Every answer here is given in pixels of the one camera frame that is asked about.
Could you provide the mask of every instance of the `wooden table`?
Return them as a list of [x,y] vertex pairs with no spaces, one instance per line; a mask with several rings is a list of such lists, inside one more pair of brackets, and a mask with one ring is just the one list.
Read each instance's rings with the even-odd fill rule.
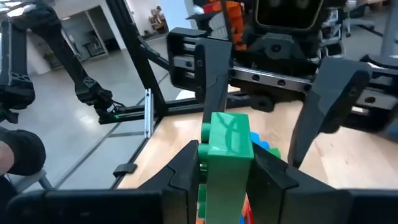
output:
[[[182,91],[177,99],[192,97]],[[271,147],[278,147],[286,161],[290,138],[301,102],[280,103],[272,113],[238,108],[246,113],[252,131]],[[135,160],[133,174],[126,175],[119,189],[133,189],[163,168],[192,139],[200,138],[202,113],[169,116],[162,120]],[[321,134],[300,168],[303,172],[336,188],[398,189],[398,144],[378,136],[340,128],[335,134]]]

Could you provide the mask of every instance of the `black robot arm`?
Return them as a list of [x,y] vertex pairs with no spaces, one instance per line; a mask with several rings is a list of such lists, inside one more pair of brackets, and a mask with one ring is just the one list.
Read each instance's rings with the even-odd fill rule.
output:
[[[6,52],[15,55],[3,59],[2,62],[3,65],[5,63],[15,65],[9,67],[7,71],[4,67],[2,70],[1,80],[4,80],[1,82],[1,86],[3,86],[1,88],[1,94],[9,96],[1,97],[3,111],[9,111],[9,109],[23,109],[34,101],[33,84],[29,80],[26,70],[27,29],[30,29],[34,34],[43,38],[44,41],[48,43],[55,56],[75,83],[76,96],[82,103],[86,103],[90,106],[94,105],[96,112],[101,117],[112,116],[112,114],[117,111],[118,107],[123,106],[112,100],[112,93],[109,90],[102,88],[96,80],[87,75],[85,69],[63,38],[61,21],[50,6],[40,1],[34,1],[25,9],[22,15],[9,18],[7,21],[3,21],[3,24],[4,26],[7,24],[10,34],[15,34],[18,37],[13,37],[12,40],[10,39],[9,43],[7,43],[6,40],[2,42],[3,48],[9,46],[8,51],[3,50],[3,55],[5,55],[4,53]],[[18,82],[12,80],[16,79],[14,77],[16,75],[19,75]],[[3,101],[11,101],[14,103],[3,103]],[[3,116],[3,119],[7,119],[12,123],[17,122],[17,119],[9,118],[9,113],[3,114],[8,114],[7,116]]]

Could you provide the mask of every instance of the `concrete floor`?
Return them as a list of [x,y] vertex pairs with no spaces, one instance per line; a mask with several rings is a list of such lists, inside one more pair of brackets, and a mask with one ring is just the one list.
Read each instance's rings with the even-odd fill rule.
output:
[[[383,32],[385,15],[373,16],[376,30]],[[358,59],[364,54],[378,54],[381,38],[354,27],[352,36],[344,38],[346,57]],[[164,57],[165,39],[149,44]],[[180,92],[170,83],[168,72],[151,63],[166,100],[174,100]],[[126,51],[84,64],[88,74],[103,88],[111,90],[114,99],[126,106],[136,105],[144,96],[144,88]],[[47,149],[45,170],[49,181],[60,189],[107,189],[115,178],[117,165],[125,163],[144,139],[137,132],[143,121],[99,125],[92,107],[80,103],[71,79],[64,70],[33,76],[36,101],[20,111],[18,125],[2,123],[10,129],[26,129],[38,134]],[[111,134],[131,133],[127,137],[108,138]],[[40,189],[39,185],[29,190]]]

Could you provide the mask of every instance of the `gray floor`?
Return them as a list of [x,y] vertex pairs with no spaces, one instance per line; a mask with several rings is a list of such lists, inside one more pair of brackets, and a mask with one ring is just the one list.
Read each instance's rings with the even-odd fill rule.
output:
[[[376,30],[384,29],[384,14],[373,15]],[[346,57],[358,59],[364,54],[378,54],[381,38],[353,28],[344,38]],[[149,44],[166,57],[165,39]],[[136,105],[144,96],[144,88],[126,51],[117,52],[84,64],[91,77],[113,92],[114,99]],[[167,71],[152,63],[152,68],[166,100],[173,100],[178,89],[170,84]],[[32,77],[37,99],[20,113],[18,125],[2,123],[11,129],[27,129],[37,133],[47,148],[45,169],[53,185],[61,189],[106,189],[114,181],[112,172],[127,162],[144,139],[139,132],[142,121],[99,125],[92,107],[80,103],[73,83],[64,70]],[[39,189],[38,185],[30,189]]]

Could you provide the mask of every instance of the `chair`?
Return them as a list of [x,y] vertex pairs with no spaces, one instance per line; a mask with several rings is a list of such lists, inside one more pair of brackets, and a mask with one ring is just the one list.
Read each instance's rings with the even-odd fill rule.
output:
[[39,184],[45,190],[53,189],[53,186],[51,185],[50,181],[47,179],[46,174],[47,174],[46,171],[42,169],[40,172],[30,176],[6,174],[6,178],[20,193],[28,189],[36,182],[39,182]]
[[366,19],[353,19],[351,18],[351,14],[354,11],[361,11],[365,10],[367,4],[359,3],[358,0],[347,0],[346,3],[346,12],[347,18],[343,21],[343,25],[346,28],[346,37],[351,37],[351,26],[358,26],[362,25],[368,27],[370,29],[374,29],[375,23],[371,20]]

